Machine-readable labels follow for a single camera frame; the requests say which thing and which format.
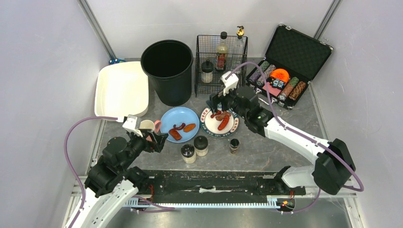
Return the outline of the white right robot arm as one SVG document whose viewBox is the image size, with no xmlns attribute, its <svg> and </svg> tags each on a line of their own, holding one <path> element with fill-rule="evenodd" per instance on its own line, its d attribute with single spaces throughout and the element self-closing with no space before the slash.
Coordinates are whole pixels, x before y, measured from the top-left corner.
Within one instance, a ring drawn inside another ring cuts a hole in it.
<svg viewBox="0 0 403 228">
<path fill-rule="evenodd" d="M 330 195 L 342 188 L 353 189 L 346 182 L 355 173 L 355 164 L 344 141 L 317 138 L 289 125 L 262 107 L 257 94 L 247 86 L 221 90 L 206 103 L 213 113 L 219 107 L 234 111 L 253 133 L 282 143 L 311 162 L 310 166 L 285 167 L 280 172 L 279 179 L 289 188 L 317 186 Z"/>
</svg>

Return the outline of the sauce bottle red label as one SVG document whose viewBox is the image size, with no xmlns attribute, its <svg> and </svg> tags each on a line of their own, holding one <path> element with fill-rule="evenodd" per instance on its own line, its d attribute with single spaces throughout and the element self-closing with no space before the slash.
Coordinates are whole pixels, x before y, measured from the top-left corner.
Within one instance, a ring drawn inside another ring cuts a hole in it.
<svg viewBox="0 0 403 228">
<path fill-rule="evenodd" d="M 229 51 L 227 45 L 227 32 L 223 31 L 220 34 L 220 41 L 216 47 L 216 70 L 223 72 L 226 69 L 226 59 Z"/>
</svg>

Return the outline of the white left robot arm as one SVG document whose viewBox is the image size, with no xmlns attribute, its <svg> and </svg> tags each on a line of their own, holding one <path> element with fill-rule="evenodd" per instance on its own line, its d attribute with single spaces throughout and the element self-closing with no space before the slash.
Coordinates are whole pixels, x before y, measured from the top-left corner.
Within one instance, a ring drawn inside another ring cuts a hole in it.
<svg viewBox="0 0 403 228">
<path fill-rule="evenodd" d="M 130 165 L 142 152 L 161 152 L 167 133 L 141 129 L 129 139 L 114 137 L 82 183 L 79 205 L 67 228 L 104 228 L 120 208 L 138 192 L 147 189 L 149 175 Z"/>
</svg>

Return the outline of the clear bottle gold pump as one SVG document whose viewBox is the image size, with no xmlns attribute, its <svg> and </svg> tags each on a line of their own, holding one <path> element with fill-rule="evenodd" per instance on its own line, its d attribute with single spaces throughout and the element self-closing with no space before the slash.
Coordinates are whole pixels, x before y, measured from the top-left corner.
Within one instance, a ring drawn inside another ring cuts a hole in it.
<svg viewBox="0 0 403 228">
<path fill-rule="evenodd" d="M 243 36 L 244 36 L 244 26 L 237 26 L 239 29 L 236 32 L 237 38 L 233 43 L 232 46 L 232 62 L 231 62 L 231 70 L 234 70 L 238 65 L 242 63 L 243 59 L 243 51 L 244 51 L 244 43 L 243 43 Z"/>
</svg>

